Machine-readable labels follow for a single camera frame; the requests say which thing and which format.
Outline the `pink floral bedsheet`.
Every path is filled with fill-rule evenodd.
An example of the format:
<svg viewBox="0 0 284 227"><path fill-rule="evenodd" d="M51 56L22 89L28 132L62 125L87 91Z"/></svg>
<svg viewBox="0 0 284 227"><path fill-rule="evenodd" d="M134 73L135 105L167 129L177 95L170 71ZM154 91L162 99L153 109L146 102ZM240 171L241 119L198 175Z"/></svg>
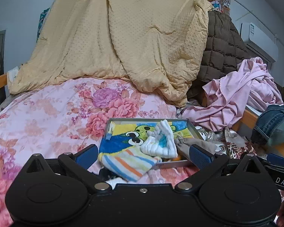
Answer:
<svg viewBox="0 0 284 227"><path fill-rule="evenodd" d="M4 198L32 154L56 158L99 145L110 118L175 116L175 106L159 95L114 79L68 80L10 101L0 112L0 226L12 224Z"/></svg>

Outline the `white fluffy cloth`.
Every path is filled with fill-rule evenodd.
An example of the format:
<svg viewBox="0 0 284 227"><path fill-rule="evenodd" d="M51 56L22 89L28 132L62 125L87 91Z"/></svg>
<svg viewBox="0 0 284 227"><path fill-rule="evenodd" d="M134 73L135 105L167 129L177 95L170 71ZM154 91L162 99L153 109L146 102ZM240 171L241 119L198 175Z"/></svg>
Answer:
<svg viewBox="0 0 284 227"><path fill-rule="evenodd" d="M109 179L108 181L106 181L106 183L108 183L112 187L112 189L114 189L116 187L116 184L127 184L128 182L122 179L121 177L116 177L113 179Z"/></svg>

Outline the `white baby socks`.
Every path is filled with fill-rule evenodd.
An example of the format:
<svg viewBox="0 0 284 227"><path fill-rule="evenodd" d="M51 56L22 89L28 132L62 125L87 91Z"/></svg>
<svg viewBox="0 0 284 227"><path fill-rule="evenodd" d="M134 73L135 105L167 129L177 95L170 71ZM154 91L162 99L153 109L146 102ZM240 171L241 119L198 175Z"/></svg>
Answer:
<svg viewBox="0 0 284 227"><path fill-rule="evenodd" d="M149 156L174 159L178 156L173 131L167 120L161 120L154 131L147 131L147 139L140 150Z"/></svg>

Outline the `colourful cartoon towel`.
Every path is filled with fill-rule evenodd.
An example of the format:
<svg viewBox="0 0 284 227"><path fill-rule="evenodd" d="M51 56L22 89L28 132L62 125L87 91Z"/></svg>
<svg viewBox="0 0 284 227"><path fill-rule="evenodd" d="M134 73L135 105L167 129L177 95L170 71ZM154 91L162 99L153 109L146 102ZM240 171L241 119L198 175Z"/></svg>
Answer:
<svg viewBox="0 0 284 227"><path fill-rule="evenodd" d="M161 162L160 157L148 156L137 147L125 149L119 153L100 154L101 164L126 181L136 182L154 165Z"/></svg>

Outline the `red gold brocade cloth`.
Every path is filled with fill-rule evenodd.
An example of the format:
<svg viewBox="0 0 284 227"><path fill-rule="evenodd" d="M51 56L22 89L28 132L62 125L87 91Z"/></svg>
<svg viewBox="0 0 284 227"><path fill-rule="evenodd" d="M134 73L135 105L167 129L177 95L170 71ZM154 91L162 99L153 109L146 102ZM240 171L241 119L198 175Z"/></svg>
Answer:
<svg viewBox="0 0 284 227"><path fill-rule="evenodd" d="M196 126L196 129L205 141L217 146L216 151L227 154L232 159L240 159L244 153L256 155L252 144L228 127L216 133L201 126Z"/></svg>

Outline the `pink crumpled cloth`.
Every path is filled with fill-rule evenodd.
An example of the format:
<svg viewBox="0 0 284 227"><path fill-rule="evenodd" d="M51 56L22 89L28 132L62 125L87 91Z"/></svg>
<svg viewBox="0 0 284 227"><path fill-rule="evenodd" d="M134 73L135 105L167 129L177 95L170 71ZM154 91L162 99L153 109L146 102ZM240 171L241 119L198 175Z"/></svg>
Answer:
<svg viewBox="0 0 284 227"><path fill-rule="evenodd" d="M186 107L181 117L210 131L231 128L244 114L247 105L264 112L269 105L283 105L267 65L260 57L245 59L237 70L203 86L207 107Z"/></svg>

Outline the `brown quilted blanket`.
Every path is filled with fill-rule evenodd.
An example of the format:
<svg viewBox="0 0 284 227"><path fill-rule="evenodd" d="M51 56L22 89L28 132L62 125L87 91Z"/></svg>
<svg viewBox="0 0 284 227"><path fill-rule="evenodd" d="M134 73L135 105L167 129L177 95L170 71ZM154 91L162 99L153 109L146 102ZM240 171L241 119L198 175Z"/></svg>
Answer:
<svg viewBox="0 0 284 227"><path fill-rule="evenodd" d="M187 92L187 98L198 96L203 86L235 71L239 63L249 59L241 36L231 17L218 11L209 11L208 37L196 80Z"/></svg>

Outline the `taupe drawstring pouch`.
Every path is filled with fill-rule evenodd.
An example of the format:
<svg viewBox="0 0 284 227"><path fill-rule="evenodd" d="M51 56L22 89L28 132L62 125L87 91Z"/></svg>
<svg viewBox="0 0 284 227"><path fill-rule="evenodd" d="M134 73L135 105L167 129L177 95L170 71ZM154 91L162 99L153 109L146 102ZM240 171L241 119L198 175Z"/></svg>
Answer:
<svg viewBox="0 0 284 227"><path fill-rule="evenodd" d="M197 138L177 137L174 139L174 143L177 150L190 161L192 160L189 156L189 149L192 145L197 145L213 155L218 151L218 147L215 144Z"/></svg>

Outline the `white air conditioner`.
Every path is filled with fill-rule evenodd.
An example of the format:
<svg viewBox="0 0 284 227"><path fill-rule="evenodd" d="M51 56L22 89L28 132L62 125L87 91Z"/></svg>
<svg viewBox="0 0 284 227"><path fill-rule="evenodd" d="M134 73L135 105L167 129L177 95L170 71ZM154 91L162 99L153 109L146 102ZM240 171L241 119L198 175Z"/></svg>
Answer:
<svg viewBox="0 0 284 227"><path fill-rule="evenodd" d="M251 51L270 63L278 60L279 49L275 42L253 23L242 23L240 35Z"/></svg>

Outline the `blue denim jeans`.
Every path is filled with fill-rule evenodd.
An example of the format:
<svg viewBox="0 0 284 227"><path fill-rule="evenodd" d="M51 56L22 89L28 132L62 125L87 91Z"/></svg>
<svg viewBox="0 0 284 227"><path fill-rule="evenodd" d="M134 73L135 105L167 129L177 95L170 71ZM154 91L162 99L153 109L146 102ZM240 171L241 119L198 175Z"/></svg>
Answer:
<svg viewBox="0 0 284 227"><path fill-rule="evenodd" d="M269 105L258 117L251 142L271 147L284 143L284 105Z"/></svg>

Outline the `yellow quilted comforter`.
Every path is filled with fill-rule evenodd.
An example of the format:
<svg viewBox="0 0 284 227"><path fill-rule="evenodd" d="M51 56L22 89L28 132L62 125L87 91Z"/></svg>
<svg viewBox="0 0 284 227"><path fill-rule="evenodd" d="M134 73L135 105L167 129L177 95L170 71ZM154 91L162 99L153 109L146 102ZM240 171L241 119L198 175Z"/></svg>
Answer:
<svg viewBox="0 0 284 227"><path fill-rule="evenodd" d="M177 107L197 78L207 0L55 0L11 94L90 76L123 79Z"/></svg>

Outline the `grey shallow box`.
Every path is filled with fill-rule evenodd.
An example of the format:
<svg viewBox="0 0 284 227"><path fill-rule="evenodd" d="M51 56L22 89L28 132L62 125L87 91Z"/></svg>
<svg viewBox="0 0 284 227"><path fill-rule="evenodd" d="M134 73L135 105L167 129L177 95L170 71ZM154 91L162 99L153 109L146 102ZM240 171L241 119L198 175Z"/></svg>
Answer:
<svg viewBox="0 0 284 227"><path fill-rule="evenodd" d="M137 147L148 156L162 159L154 165L155 170L190 166L192 163L171 145L171 140L179 137L203 139L202 136L187 119L167 119L166 123L170 127L170 135L167 137L161 129L156 131L161 121L149 118L109 119L100 143L100 154L119 153Z"/></svg>

